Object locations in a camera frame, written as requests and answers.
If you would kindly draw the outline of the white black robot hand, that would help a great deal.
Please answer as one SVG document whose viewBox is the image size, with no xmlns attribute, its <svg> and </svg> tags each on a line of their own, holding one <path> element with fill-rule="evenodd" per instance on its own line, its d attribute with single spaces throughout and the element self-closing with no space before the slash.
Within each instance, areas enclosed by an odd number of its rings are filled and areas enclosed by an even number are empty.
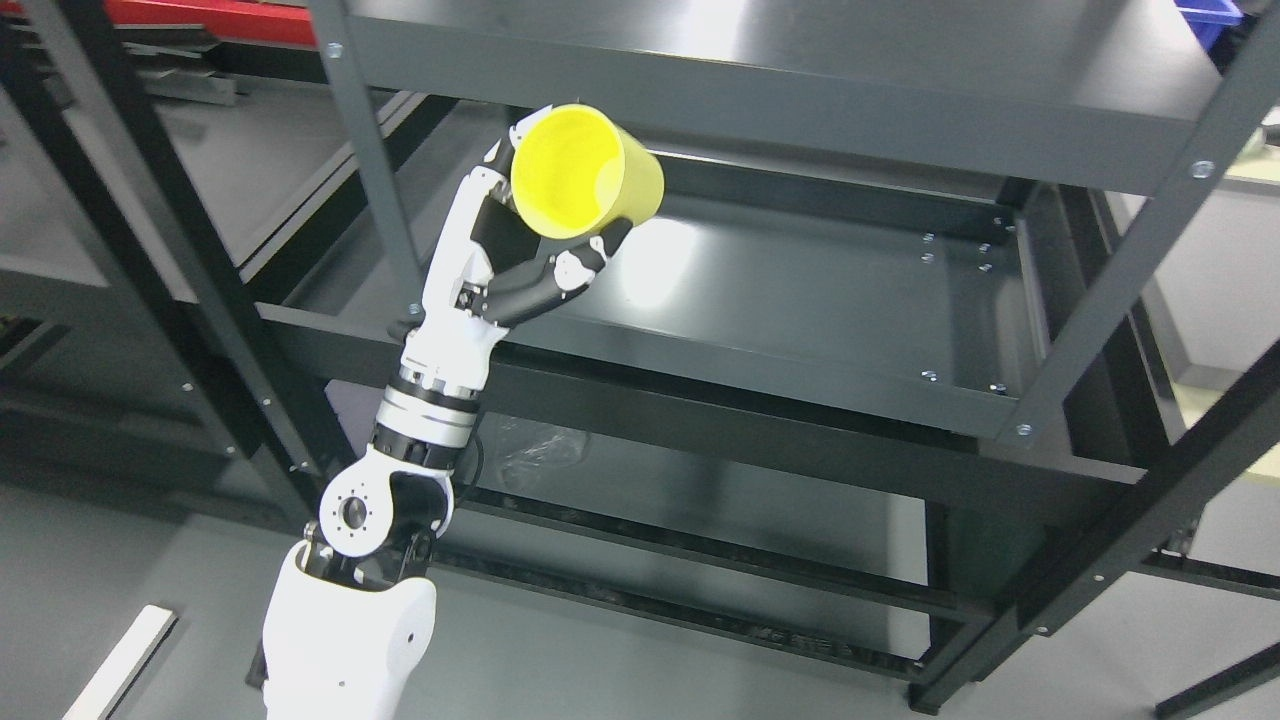
<svg viewBox="0 0 1280 720">
<path fill-rule="evenodd" d="M 618 219 L 596 234 L 549 240 L 526 225 L 509 177 L 517 132 L 538 111 L 511 126 L 454 192 L 428 265 L 422 319 L 394 375 L 402 393 L 480 392 L 497 345 L 585 293 L 637 228 Z"/>
</svg>

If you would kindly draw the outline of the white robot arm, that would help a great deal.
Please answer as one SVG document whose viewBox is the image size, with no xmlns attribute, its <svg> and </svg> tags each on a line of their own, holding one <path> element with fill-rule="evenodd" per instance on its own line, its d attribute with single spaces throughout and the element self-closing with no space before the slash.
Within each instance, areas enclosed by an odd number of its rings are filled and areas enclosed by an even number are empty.
<svg viewBox="0 0 1280 720">
<path fill-rule="evenodd" d="M 285 555 L 262 626 L 269 719 L 392 719 L 435 626 L 428 578 L 480 375 L 389 380 L 362 456 L 330 480 Z"/>
</svg>

